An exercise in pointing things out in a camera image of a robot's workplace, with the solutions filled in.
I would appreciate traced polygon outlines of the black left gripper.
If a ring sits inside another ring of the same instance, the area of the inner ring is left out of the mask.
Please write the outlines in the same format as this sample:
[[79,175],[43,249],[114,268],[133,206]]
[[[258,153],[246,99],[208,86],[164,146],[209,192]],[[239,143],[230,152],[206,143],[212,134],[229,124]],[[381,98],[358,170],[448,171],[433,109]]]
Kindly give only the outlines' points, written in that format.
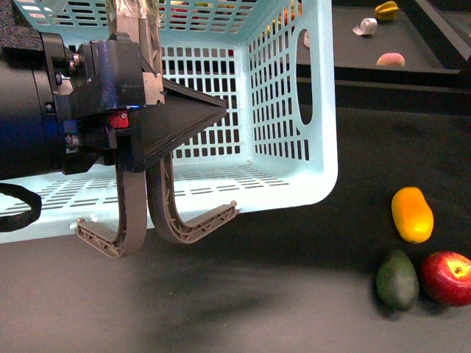
[[164,79],[123,32],[83,43],[76,53],[59,35],[41,40],[65,147],[117,165],[118,229],[79,218],[79,239],[118,259],[142,248],[147,204],[155,230],[170,243],[196,243],[238,215],[232,201],[184,222],[174,195],[171,153],[225,117],[226,101]]

